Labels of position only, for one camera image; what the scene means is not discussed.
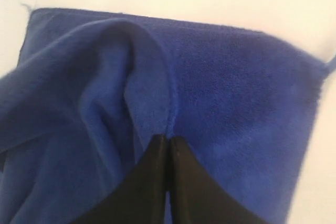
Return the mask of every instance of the blue microfiber towel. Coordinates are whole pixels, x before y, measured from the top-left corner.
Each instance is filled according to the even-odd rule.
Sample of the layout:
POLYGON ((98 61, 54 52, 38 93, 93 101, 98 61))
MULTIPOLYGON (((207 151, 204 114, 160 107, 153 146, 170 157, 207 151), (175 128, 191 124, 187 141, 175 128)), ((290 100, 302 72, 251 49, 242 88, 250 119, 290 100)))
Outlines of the blue microfiber towel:
POLYGON ((184 136, 226 192, 284 223, 334 65, 258 31, 35 10, 0 79, 0 223, 70 222, 158 133, 184 136))

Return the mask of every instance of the blue fabric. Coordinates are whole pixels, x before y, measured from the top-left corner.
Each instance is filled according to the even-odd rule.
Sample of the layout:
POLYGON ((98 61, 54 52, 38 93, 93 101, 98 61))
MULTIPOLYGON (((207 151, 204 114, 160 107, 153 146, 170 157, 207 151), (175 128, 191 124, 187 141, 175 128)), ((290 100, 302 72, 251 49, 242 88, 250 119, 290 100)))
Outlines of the blue fabric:
POLYGON ((224 190, 284 223, 328 74, 257 31, 35 10, 0 80, 0 223, 68 223, 158 133, 186 137, 224 190))

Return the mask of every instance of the white surface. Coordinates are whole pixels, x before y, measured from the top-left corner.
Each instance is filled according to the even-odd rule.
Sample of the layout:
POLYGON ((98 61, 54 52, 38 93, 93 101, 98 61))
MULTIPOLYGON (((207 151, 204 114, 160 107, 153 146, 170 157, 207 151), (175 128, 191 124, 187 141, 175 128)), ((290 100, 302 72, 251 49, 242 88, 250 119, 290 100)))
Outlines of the white surface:
MULTIPOLYGON (((16 65, 27 12, 69 7, 259 29, 327 61, 336 52, 336 0, 0 0, 0 74, 16 65)), ((336 81, 324 86, 289 224, 336 223, 336 81)))

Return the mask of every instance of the black object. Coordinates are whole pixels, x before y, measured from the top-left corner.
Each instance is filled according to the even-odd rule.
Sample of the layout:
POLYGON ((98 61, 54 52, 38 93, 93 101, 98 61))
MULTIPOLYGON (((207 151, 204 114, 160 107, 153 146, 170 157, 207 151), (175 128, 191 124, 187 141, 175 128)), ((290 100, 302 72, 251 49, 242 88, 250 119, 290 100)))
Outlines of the black object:
POLYGON ((137 166, 105 200, 71 224, 267 224, 225 193, 182 137, 153 136, 137 166))

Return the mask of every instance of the white background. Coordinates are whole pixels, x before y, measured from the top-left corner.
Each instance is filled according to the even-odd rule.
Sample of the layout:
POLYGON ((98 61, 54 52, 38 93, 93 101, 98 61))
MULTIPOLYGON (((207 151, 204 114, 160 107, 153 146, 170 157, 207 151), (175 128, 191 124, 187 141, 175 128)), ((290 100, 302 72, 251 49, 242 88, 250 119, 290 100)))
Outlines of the white background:
MULTIPOLYGON (((33 8, 69 7, 263 30, 328 61, 336 53, 336 0, 0 0, 0 75, 13 69, 33 8)), ((320 110, 289 224, 336 223, 336 74, 320 110)))

